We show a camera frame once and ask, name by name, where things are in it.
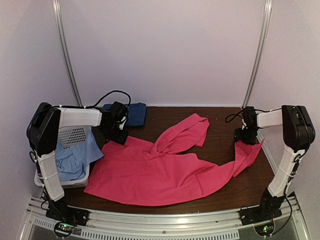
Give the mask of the dark blue polo shirt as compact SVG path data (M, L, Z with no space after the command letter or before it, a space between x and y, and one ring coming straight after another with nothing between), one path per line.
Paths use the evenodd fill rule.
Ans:
M100 109L102 113L100 126L108 128L117 125L117 121L122 120L124 116L128 117L125 126L128 127L143 127L147 113L147 106L145 103L130 103L123 104L118 101L114 103L104 104Z

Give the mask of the red garment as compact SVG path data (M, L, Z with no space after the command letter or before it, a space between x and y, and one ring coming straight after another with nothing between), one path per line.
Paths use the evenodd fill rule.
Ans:
M217 165L192 147L205 143L209 120L192 114L164 131L156 142L129 136L107 143L89 176L86 194L124 205L159 207L207 197L250 167L261 144L235 143L235 159Z

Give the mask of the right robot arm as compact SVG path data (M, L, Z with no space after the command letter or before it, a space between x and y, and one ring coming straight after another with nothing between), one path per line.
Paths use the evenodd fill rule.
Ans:
M284 151L281 162L256 210L258 219L266 221L284 202L300 162L316 138L316 131L308 110L303 105L282 105L276 110L257 111L253 106L247 106L240 111L242 127L235 129L234 140L253 145L256 143L258 130L282 127Z

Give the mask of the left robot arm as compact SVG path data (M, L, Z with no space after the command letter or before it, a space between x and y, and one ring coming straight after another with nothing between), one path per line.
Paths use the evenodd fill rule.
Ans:
M97 146L92 127L98 127L106 140L124 144L128 132L123 128L128 108L114 102L110 108L50 105L38 106L26 131L31 157L49 202L48 213L61 222L72 218L62 182L84 179L89 165L104 155Z

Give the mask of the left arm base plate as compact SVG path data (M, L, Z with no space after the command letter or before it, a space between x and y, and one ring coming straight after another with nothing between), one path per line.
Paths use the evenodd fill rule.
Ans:
M75 226L86 226L89 211L69 206L52 207L50 206L45 213L45 216L60 222L74 224Z

